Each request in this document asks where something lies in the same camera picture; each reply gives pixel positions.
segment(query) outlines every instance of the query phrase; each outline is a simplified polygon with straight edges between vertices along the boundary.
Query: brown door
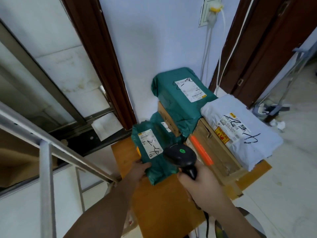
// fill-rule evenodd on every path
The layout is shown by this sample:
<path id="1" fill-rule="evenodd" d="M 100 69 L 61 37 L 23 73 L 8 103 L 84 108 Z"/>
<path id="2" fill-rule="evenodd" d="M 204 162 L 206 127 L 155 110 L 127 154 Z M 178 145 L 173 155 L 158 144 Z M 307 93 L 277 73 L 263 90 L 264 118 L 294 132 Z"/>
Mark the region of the brown door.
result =
<path id="1" fill-rule="evenodd" d="M 316 26 L 317 0 L 259 0 L 220 87 L 252 106 Z"/>

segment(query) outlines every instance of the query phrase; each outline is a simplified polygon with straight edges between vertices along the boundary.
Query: power outlet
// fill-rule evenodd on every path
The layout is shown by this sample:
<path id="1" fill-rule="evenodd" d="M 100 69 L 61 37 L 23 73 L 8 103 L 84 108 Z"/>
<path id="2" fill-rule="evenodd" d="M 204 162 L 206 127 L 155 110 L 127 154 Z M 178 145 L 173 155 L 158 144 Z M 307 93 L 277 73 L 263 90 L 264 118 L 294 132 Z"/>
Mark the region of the power outlet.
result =
<path id="1" fill-rule="evenodd" d="M 204 0 L 204 3 L 201 6 L 200 9 L 200 18 L 199 18 L 199 27 L 205 26 L 208 24 L 207 22 L 207 14 L 209 12 L 210 9 L 210 5 L 212 4 L 212 2 L 220 2 L 221 0 Z"/>

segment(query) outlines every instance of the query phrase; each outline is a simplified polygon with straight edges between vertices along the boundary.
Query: teal plastic mailer bag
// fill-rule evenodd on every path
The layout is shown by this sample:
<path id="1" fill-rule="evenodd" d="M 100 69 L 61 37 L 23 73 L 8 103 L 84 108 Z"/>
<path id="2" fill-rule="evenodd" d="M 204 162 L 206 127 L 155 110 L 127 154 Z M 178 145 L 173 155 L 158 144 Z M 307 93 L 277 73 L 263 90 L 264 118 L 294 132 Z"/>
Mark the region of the teal plastic mailer bag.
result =
<path id="1" fill-rule="evenodd" d="M 176 166 L 164 159 L 163 150 L 171 144 L 184 141 L 182 136 L 176 138 L 172 132 L 168 132 L 161 122 L 164 120 L 156 112 L 151 117 L 151 121 L 143 121 L 132 127 L 131 138 L 135 147 L 139 149 L 142 162 L 152 163 L 152 166 L 145 171 L 152 185 L 177 173 Z"/>
<path id="2" fill-rule="evenodd" d="M 190 68 L 159 73 L 153 78 L 151 90 L 185 138 L 202 117 L 200 109 L 217 99 Z"/>

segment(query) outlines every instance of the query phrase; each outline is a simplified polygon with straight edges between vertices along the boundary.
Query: forearm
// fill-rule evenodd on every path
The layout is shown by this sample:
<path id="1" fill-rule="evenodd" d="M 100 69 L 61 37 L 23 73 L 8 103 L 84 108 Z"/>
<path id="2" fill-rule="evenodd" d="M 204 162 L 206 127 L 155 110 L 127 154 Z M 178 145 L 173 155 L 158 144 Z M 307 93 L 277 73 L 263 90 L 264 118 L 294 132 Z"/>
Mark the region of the forearm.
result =
<path id="1" fill-rule="evenodd" d="M 64 238 L 121 237 L 135 187 L 136 181 L 124 178 L 112 192 L 82 214 Z"/>
<path id="2" fill-rule="evenodd" d="M 228 197 L 211 211 L 229 238 L 260 238 L 255 229 L 234 206 Z"/>

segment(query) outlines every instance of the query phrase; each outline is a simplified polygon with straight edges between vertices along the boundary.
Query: orange strip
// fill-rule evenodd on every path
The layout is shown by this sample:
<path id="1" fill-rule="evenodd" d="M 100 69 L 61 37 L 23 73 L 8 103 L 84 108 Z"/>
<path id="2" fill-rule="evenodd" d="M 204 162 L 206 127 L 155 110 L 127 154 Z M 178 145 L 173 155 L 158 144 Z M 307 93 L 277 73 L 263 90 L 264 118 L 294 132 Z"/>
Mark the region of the orange strip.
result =
<path id="1" fill-rule="evenodd" d="M 194 135 L 190 135 L 189 139 L 191 140 L 192 144 L 194 145 L 197 152 L 200 154 L 202 159 L 204 160 L 206 165 L 212 165 L 214 164 L 211 157 L 207 154 L 203 146 L 199 143 L 199 141 L 196 139 Z"/>

